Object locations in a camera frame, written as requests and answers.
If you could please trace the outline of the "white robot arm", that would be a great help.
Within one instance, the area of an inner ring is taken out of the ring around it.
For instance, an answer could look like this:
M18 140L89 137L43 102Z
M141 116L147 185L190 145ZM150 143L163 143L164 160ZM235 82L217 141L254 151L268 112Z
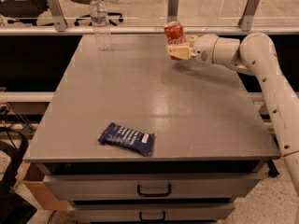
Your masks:
M281 156L299 193L299 97L284 77L271 38L252 33L243 40L217 35L170 35L167 53L175 60L223 65L257 78Z

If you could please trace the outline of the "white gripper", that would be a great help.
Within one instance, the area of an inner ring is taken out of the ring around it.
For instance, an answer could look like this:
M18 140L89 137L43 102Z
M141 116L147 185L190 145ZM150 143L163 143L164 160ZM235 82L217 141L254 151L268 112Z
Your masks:
M213 64L213 52L219 37L217 35L187 35L186 42L190 45L167 45L166 51L172 59L195 60L201 64Z

